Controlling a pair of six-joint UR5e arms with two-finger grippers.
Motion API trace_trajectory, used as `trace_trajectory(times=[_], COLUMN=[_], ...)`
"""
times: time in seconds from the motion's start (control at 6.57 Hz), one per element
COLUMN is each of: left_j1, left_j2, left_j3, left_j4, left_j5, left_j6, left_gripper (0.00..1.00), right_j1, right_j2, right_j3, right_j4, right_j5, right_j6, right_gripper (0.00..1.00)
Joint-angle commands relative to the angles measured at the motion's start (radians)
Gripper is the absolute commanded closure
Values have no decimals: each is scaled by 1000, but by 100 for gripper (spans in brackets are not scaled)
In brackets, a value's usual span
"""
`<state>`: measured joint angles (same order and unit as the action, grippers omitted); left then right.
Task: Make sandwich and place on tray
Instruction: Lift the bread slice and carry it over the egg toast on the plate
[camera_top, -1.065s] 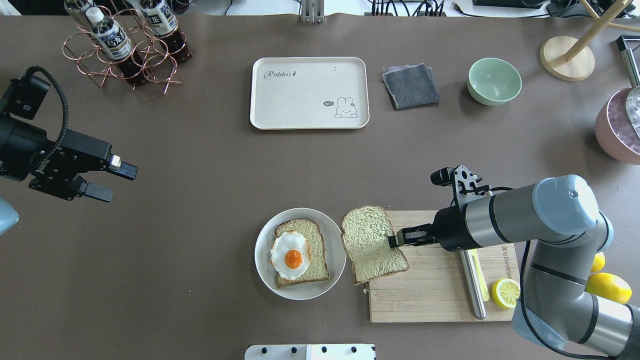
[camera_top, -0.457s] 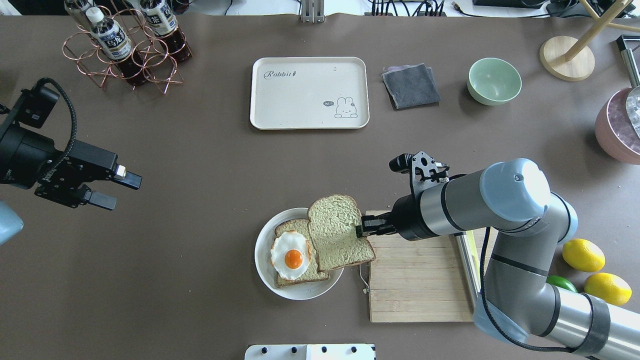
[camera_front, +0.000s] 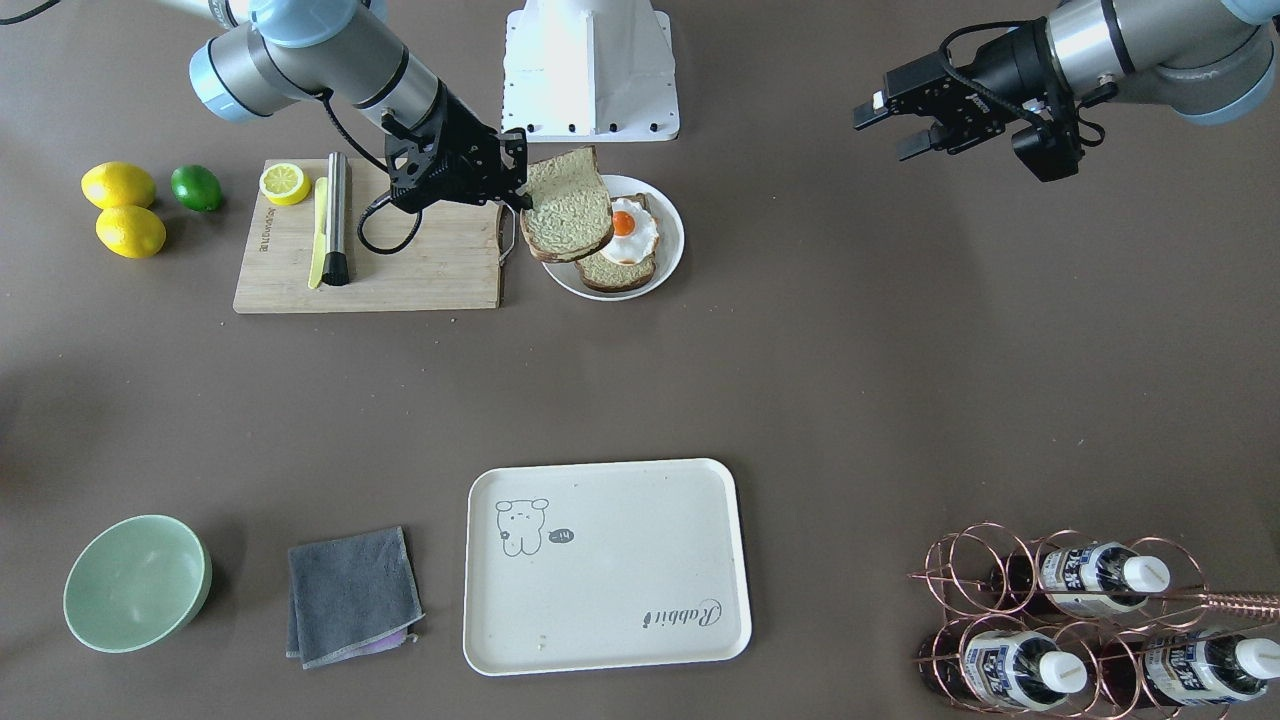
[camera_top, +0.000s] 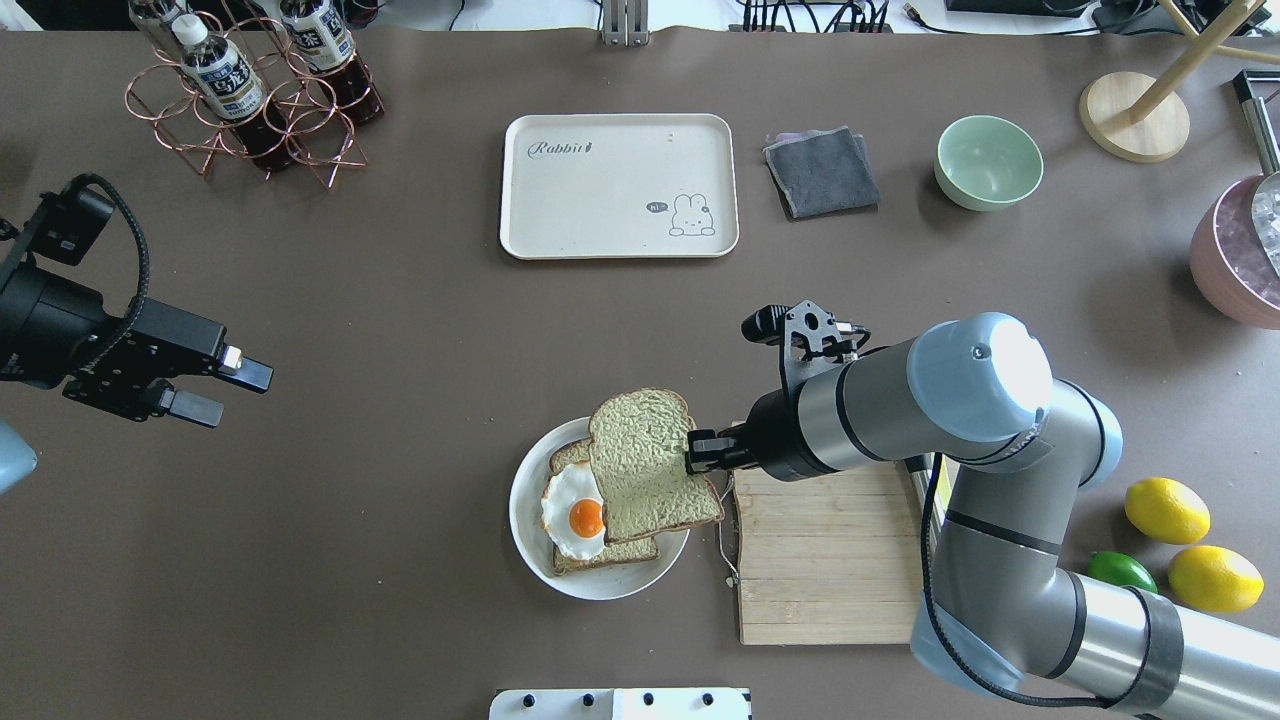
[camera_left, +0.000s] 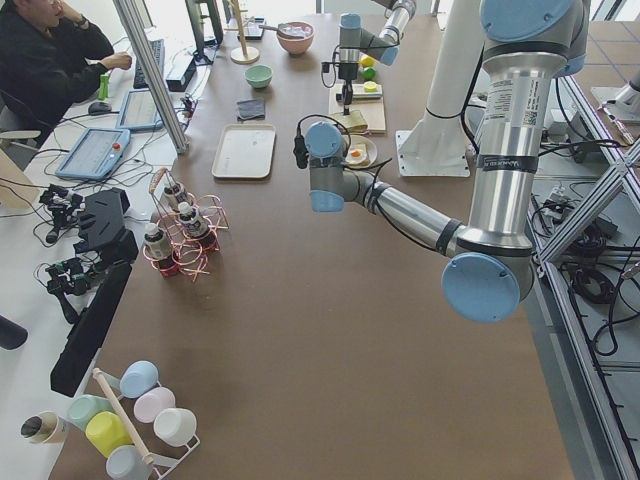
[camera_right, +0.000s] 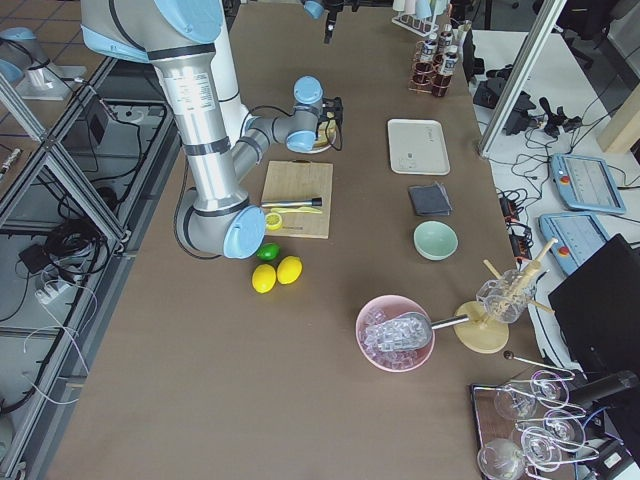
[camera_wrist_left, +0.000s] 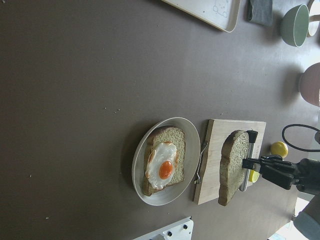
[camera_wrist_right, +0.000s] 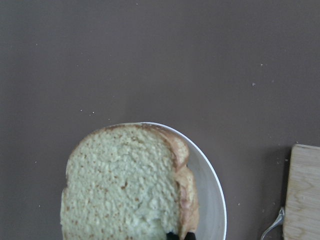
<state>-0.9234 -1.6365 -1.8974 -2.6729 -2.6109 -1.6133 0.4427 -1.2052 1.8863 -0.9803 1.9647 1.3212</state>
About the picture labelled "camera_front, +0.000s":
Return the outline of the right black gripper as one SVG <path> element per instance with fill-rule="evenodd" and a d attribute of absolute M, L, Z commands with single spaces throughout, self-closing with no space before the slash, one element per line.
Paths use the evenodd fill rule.
<path fill-rule="evenodd" d="M 481 206 L 503 202 L 529 211 L 529 143 L 524 127 L 498 131 L 481 123 L 444 85 L 431 110 L 416 126 L 401 123 L 392 109 L 381 114 L 390 204 L 406 213 L 435 202 Z"/>

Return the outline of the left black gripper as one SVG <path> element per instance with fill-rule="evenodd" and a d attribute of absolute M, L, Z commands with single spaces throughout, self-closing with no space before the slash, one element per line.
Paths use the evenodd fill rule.
<path fill-rule="evenodd" d="M 934 51 L 886 72 L 872 100 L 852 109 L 854 129 L 867 129 L 888 117 L 932 118 L 931 128 L 896 142 L 897 159 L 906 161 L 932 151 L 959 154 L 1001 135 L 1011 122 L 1027 122 L 1023 113 L 1034 111 L 1025 104 L 1047 94 L 1038 49 L 1043 28 L 966 26 L 951 32 Z M 982 44 L 969 64 L 955 64 L 951 44 L 996 29 L 1002 33 Z"/>

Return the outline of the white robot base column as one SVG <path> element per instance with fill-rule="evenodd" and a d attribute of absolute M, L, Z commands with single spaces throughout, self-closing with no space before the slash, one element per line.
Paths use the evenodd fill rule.
<path fill-rule="evenodd" d="M 671 18 L 649 1 L 526 1 L 506 18 L 500 123 L 532 143 L 678 137 Z"/>

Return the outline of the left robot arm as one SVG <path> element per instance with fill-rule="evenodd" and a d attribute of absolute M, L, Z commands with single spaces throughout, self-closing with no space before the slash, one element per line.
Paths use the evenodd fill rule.
<path fill-rule="evenodd" d="M 1277 77 L 1276 27 L 1275 1 L 1062 1 L 1036 19 L 980 24 L 995 37 L 969 61 L 955 59 L 947 36 L 887 72 L 852 124 L 929 118 L 897 143 L 908 160 L 964 152 L 1018 123 L 1018 159 L 1039 181 L 1059 181 L 1105 141 L 1100 126 L 1082 133 L 1087 108 L 1161 105 L 1197 126 L 1254 110 Z"/>

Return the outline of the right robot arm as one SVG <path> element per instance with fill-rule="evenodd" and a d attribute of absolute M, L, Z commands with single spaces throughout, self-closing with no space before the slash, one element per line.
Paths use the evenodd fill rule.
<path fill-rule="evenodd" d="M 339 97 L 384 133 L 389 200 L 532 206 L 521 128 L 494 129 L 461 102 L 388 27 L 375 1 L 229 1 L 210 5 L 227 32 L 189 61 L 200 101 L 247 122 L 311 99 Z"/>

